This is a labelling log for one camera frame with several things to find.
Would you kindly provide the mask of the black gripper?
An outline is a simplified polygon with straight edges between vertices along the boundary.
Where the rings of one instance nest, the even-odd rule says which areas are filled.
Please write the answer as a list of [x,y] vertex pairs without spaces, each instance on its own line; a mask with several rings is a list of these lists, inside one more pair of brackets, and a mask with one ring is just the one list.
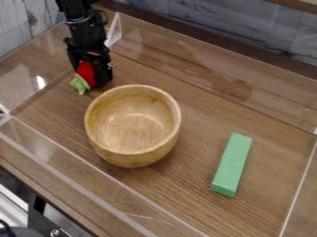
[[83,60],[92,62],[94,79],[98,87],[104,86],[113,80],[113,62],[110,50],[104,46],[106,39],[106,37],[95,39],[91,36],[87,38],[64,38],[67,56],[74,70],[78,70]]

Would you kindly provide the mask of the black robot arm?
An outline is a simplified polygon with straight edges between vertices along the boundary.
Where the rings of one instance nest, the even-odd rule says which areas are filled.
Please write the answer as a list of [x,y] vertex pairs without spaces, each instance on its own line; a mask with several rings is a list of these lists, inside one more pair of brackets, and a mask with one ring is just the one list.
[[83,76],[91,87],[102,87],[113,80],[113,61],[106,46],[108,16],[92,4],[98,0],[55,0],[66,16],[71,36],[64,38],[67,55],[75,71],[88,68]]

